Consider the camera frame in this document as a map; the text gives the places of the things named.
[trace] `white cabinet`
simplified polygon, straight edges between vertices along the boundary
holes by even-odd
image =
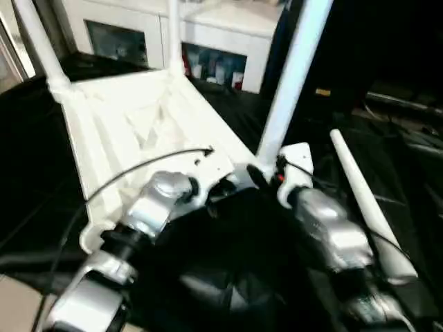
[[[167,0],[63,0],[63,4],[80,52],[137,64],[144,52],[150,68],[167,65]],[[258,1],[181,3],[181,40],[246,59],[237,73],[243,79],[240,86],[258,93],[281,12],[282,6]]]
[[[125,48],[121,37],[131,35],[138,42],[141,34],[144,45],[132,45],[136,48],[132,52],[145,53],[146,66],[164,68],[158,15],[86,0],[63,0],[63,4],[75,45],[80,52],[126,58],[130,50]],[[102,49],[98,40],[100,37],[104,38]]]

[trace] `cabinet door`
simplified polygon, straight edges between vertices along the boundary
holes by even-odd
[[[164,68],[156,15],[85,0],[63,0],[80,52]]]
[[[164,62],[169,59],[169,19],[161,17]],[[246,57],[242,90],[258,93],[268,61],[271,40],[203,24],[181,22],[181,40],[194,46],[221,50]]]

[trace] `white post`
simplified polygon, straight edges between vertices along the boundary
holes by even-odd
[[[338,129],[331,131],[331,139],[366,224],[371,230],[374,230],[399,246],[389,223],[386,221],[379,204]],[[409,260],[390,244],[378,238],[374,238],[374,242],[380,252],[381,265],[389,277],[403,278],[417,276],[417,272]]]
[[[305,0],[257,158],[272,172],[334,0]]]
[[[32,0],[15,0],[15,5],[39,60],[42,63],[51,92],[66,88],[70,84],[69,79],[65,76],[60,66],[57,55],[51,46],[48,35],[37,14],[34,3]]]
[[[169,70],[174,74],[185,72],[181,58],[179,0],[169,0]]]

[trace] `display case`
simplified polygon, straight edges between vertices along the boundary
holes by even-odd
[[[62,3],[64,15],[60,17],[67,17],[68,21],[64,29],[72,32],[72,39],[80,52],[150,68],[164,68],[167,64],[167,0],[62,0]],[[180,3],[181,40],[185,46],[183,59],[188,57],[189,47],[198,46],[201,48],[198,54],[217,58],[216,64],[214,60],[209,61],[210,64],[200,64],[203,79],[258,93],[281,12],[282,6],[259,1]],[[195,59],[195,56],[191,57],[190,62]],[[217,65],[218,79],[213,73],[217,71]],[[231,67],[235,67],[232,74],[227,74]]]

